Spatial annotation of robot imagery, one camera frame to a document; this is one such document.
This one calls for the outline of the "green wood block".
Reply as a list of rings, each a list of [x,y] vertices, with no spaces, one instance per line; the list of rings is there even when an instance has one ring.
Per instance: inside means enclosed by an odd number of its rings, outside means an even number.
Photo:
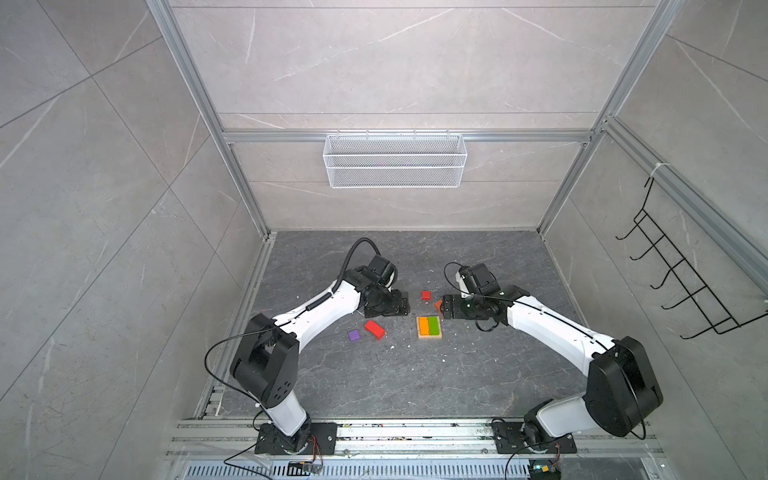
[[[428,318],[428,327],[430,336],[441,336],[440,320],[437,316],[430,316]]]

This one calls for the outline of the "red rectangular wood block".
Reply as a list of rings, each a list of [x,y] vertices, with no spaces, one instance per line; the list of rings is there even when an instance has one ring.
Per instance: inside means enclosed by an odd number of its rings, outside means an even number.
[[[377,341],[382,340],[386,335],[385,329],[373,320],[368,320],[364,326],[364,329],[372,334]]]

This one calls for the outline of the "orange-yellow wood block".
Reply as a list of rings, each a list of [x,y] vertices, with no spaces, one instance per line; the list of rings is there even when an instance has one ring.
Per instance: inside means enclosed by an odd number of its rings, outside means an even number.
[[[420,337],[430,335],[429,319],[427,317],[418,318],[418,335]]]

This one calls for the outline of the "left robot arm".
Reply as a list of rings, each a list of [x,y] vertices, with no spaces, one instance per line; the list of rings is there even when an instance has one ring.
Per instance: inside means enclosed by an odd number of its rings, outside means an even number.
[[[298,307],[268,317],[252,317],[245,331],[215,343],[237,341],[229,366],[229,382],[204,368],[227,388],[255,402],[271,420],[270,427],[290,453],[310,439],[310,415],[294,387],[302,349],[337,320],[360,311],[366,319],[410,314],[408,295],[397,289],[398,269],[381,255],[375,242],[357,239],[348,250],[333,283]]]

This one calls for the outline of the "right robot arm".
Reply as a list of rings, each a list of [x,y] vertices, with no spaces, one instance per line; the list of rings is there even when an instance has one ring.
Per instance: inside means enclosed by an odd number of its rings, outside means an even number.
[[[587,379],[586,390],[546,400],[526,413],[525,445],[542,450],[574,432],[601,429],[625,437],[643,426],[664,401],[660,384],[638,340],[615,339],[557,313],[521,290],[513,295],[445,295],[446,319],[493,320],[538,340],[573,364]]]

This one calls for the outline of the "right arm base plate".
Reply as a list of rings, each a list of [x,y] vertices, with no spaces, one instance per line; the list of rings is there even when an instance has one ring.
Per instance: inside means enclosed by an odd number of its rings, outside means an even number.
[[[494,418],[489,424],[497,452],[500,454],[538,453],[575,454],[577,447],[573,436],[566,434],[552,437],[532,422],[507,421]]]

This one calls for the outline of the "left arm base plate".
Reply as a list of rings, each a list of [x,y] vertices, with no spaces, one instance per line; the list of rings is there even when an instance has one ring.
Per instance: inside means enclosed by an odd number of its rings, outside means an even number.
[[[272,424],[259,427],[256,454],[303,454],[311,455],[315,450],[325,456],[335,452],[339,425],[330,422],[305,423],[292,436],[284,434]]]

